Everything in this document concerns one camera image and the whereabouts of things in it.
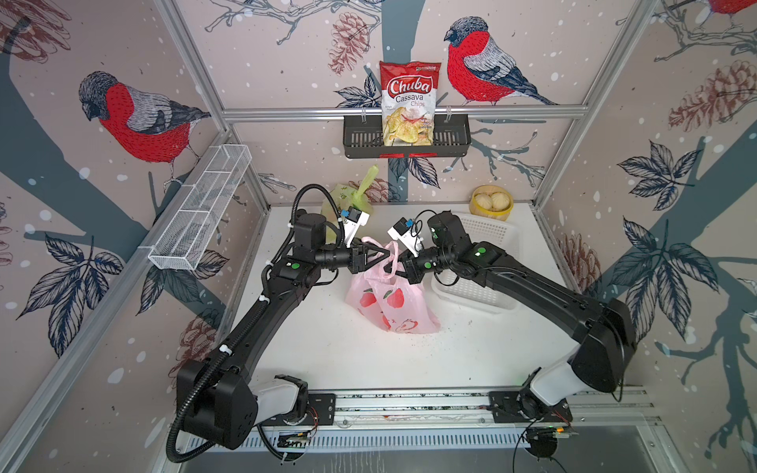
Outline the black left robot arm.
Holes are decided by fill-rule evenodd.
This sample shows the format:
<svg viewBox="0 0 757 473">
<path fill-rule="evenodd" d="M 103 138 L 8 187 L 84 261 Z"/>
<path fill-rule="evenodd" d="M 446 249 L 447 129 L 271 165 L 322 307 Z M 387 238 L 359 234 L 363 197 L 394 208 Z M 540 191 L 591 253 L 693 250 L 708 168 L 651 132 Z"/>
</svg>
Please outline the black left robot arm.
<svg viewBox="0 0 757 473">
<path fill-rule="evenodd" d="M 261 272 L 262 291 L 232 332 L 200 361 L 186 362 L 177 374 L 177 414 L 166 457 L 184 463 L 211 447 L 237 449 L 252 430 L 280 415 L 301 419 L 309 408 L 308 385 L 276 376 L 256 388 L 252 374 L 290 313 L 321 285 L 321 274 L 341 268 L 365 272 L 388 258 L 377 244 L 356 242 L 369 212 L 355 207 L 334 211 L 330 222 L 294 204 L 288 234 Z"/>
</svg>

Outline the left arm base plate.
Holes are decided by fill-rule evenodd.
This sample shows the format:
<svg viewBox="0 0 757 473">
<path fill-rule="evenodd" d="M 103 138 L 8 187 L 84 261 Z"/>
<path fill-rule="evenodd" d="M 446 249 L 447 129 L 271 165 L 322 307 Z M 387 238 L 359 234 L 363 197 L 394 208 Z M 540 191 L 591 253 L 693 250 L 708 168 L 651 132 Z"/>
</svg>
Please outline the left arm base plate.
<svg viewBox="0 0 757 473">
<path fill-rule="evenodd" d="M 332 426 L 336 411 L 334 393 L 310 392 L 308 401 L 298 400 L 292 412 L 274 416 L 262 423 L 264 427 L 311 428 Z"/>
</svg>

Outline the green avocado print plastic bag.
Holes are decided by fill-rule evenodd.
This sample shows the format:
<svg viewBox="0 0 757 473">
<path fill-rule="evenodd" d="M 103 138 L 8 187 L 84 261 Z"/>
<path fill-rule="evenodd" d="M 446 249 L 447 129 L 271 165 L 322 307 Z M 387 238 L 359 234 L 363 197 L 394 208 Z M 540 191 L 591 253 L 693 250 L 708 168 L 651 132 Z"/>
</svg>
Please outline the green avocado print plastic bag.
<svg viewBox="0 0 757 473">
<path fill-rule="evenodd" d="M 329 195 L 336 209 L 333 209 L 329 200 L 325 198 L 323 204 L 321 204 L 321 214 L 333 225 L 337 225 L 337 218 L 341 215 L 341 212 L 348 211 L 350 207 L 373 216 L 375 209 L 370 191 L 375 189 L 380 191 L 380 189 L 374 188 L 378 173 L 379 168 L 372 166 L 360 183 L 350 181 L 348 184 L 335 185 Z"/>
</svg>

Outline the pink plastic bag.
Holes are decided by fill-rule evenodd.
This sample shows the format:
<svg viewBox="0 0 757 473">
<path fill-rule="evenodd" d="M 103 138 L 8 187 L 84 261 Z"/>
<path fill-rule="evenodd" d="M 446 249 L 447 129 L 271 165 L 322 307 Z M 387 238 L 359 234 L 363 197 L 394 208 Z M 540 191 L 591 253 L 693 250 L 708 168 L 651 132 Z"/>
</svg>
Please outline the pink plastic bag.
<svg viewBox="0 0 757 473">
<path fill-rule="evenodd" d="M 364 273 L 352 278 L 345 302 L 372 325 L 399 334 L 431 334 L 441 329 L 439 319 L 425 300 L 421 284 L 411 285 L 400 276 L 400 251 L 396 242 L 384 247 L 390 254 Z"/>
</svg>

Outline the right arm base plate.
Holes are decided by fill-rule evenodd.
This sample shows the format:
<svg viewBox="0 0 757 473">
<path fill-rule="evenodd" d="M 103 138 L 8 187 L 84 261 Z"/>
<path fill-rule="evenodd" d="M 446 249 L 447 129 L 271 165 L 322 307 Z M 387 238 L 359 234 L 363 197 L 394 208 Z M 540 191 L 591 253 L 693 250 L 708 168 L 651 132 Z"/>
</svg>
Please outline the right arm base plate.
<svg viewBox="0 0 757 473">
<path fill-rule="evenodd" d="M 526 422 L 549 422 L 570 424 L 573 422 L 566 399 L 555 406 L 549 406 L 531 394 L 520 390 L 494 390 L 488 392 L 489 405 L 496 424 L 518 424 Z"/>
</svg>

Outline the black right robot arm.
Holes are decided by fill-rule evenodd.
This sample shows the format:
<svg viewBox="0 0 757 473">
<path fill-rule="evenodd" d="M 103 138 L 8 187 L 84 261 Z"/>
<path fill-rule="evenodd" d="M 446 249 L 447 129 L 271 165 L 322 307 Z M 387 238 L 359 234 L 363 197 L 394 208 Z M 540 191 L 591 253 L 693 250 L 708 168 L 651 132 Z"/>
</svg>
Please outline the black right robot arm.
<svg viewBox="0 0 757 473">
<path fill-rule="evenodd" d="M 530 374 L 516 395 L 528 420 L 544 418 L 567 397 L 593 389 L 623 397 L 625 374 L 638 347 L 631 313 L 621 301 L 608 303 L 574 292 L 521 264 L 491 242 L 473 242 L 457 215 L 444 211 L 428 221 L 433 246 L 408 244 L 397 274 L 419 284 L 428 273 L 449 270 L 515 299 L 567 333 L 577 347 L 563 359 Z"/>
</svg>

